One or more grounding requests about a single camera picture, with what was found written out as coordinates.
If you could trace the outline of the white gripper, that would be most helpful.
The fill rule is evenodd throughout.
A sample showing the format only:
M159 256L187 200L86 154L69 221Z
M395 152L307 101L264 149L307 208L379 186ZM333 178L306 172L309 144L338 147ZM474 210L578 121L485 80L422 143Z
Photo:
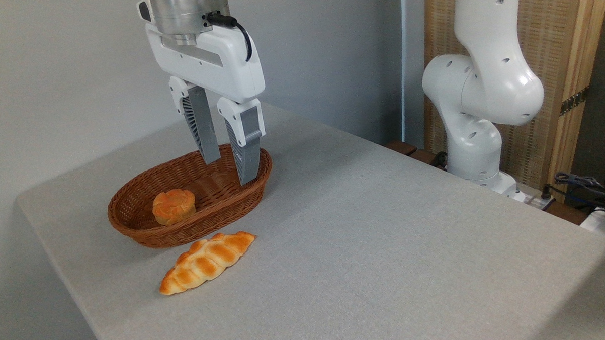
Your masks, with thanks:
M179 114L205 164L220 158L206 97L222 97L217 108L228 132L240 184L257 177L260 138L265 136L261 102L265 80L255 43L231 17L228 0L141 0L138 13L156 62Z

